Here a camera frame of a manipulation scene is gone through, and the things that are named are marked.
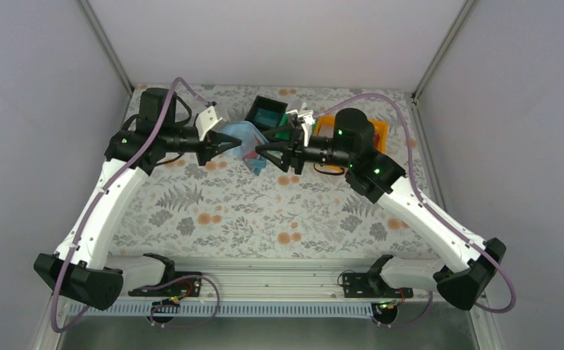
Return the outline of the blue leather card holder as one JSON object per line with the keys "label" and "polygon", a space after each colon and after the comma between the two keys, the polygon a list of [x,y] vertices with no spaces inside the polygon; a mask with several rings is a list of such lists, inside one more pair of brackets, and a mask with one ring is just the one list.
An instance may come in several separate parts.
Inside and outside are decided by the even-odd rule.
{"label": "blue leather card holder", "polygon": [[267,161],[255,151],[256,146],[266,144],[268,140],[263,136],[259,129],[248,121],[234,122],[225,125],[221,133],[241,140],[241,144],[223,153],[237,159],[241,159],[244,165],[254,175],[260,175],[266,168]]}

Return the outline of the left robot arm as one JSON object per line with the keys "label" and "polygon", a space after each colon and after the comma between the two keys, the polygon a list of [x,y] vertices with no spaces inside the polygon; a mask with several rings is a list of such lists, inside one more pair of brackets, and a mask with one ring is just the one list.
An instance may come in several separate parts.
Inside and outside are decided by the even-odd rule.
{"label": "left robot arm", "polygon": [[148,286],[167,295],[176,285],[175,264],[155,253],[109,257],[110,243],[132,199],[169,153],[195,154],[200,166],[241,144],[215,131],[229,121],[215,102],[176,120],[177,93],[158,87],[141,94],[138,112],[112,136],[101,174],[77,223],[52,254],[41,253],[34,270],[54,294],[106,310],[121,295]]}

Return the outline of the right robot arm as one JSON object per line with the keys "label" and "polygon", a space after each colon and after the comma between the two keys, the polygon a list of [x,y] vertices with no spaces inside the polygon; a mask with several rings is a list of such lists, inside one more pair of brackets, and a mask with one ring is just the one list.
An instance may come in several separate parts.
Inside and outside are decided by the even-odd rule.
{"label": "right robot arm", "polygon": [[477,306],[498,271],[506,246],[465,229],[425,196],[408,173],[374,146],[375,127],[359,109],[345,108],[334,117],[332,137],[314,136],[295,117],[288,141],[256,147],[256,153],[280,170],[301,174],[306,163],[345,168],[345,181],[358,195],[405,222],[436,252],[435,260],[382,256],[367,272],[373,297],[394,289],[438,292],[461,310]]}

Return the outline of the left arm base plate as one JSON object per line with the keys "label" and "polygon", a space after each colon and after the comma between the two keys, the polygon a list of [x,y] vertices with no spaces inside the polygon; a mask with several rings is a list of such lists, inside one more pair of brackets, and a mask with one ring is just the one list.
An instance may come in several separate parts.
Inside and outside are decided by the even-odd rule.
{"label": "left arm base plate", "polygon": [[159,284],[133,289],[128,292],[128,296],[151,298],[196,298],[200,295],[201,285],[201,272],[175,271],[170,277],[164,277]]}

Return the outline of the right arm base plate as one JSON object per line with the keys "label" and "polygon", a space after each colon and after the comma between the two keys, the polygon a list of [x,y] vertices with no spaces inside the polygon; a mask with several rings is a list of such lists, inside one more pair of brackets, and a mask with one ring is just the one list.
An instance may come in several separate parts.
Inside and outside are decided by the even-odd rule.
{"label": "right arm base plate", "polygon": [[412,298],[411,288],[394,289],[388,286],[379,276],[354,271],[343,271],[337,279],[346,298]]}

